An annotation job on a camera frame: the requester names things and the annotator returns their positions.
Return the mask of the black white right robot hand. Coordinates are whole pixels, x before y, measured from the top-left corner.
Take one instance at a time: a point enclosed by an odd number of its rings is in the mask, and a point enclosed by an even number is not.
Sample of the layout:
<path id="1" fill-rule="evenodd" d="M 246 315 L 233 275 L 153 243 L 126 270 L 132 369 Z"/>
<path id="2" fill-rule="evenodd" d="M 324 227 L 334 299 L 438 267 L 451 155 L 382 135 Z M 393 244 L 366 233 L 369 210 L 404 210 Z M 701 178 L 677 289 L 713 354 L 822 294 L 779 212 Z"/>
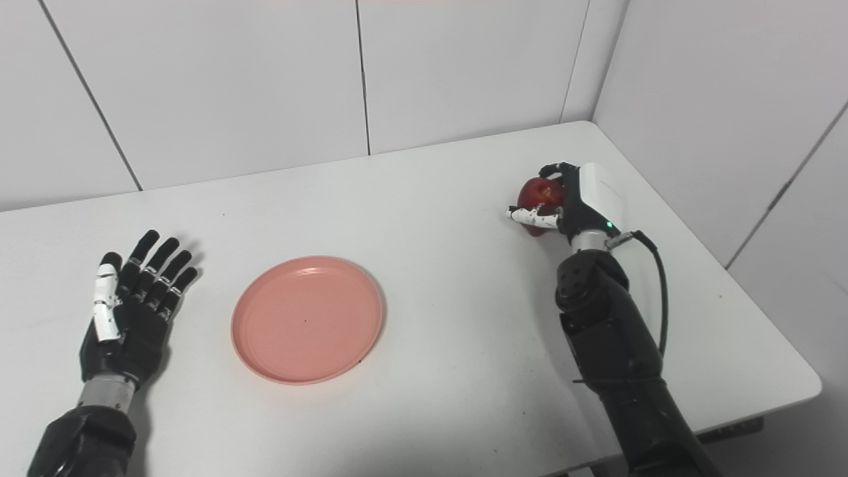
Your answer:
<path id="1" fill-rule="evenodd" d="M 538 237 L 555 231 L 572 240 L 587 232 L 607 239 L 623 233 L 626 199 L 615 179 L 596 162 L 543 166 L 519 191 L 506 217 Z"/>

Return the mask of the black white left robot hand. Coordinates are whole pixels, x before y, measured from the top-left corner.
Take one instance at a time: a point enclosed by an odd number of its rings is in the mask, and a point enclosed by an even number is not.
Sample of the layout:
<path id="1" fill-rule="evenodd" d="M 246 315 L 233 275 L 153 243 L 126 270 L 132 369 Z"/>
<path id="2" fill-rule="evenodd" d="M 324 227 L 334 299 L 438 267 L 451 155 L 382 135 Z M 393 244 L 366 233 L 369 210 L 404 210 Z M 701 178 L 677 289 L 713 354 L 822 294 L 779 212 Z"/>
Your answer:
<path id="1" fill-rule="evenodd" d="M 176 237 L 150 229 L 127 258 L 104 254 L 94 281 L 93 311 L 79 350 L 81 379 L 126 378 L 140 389 L 160 370 L 172 320 L 199 275 Z"/>

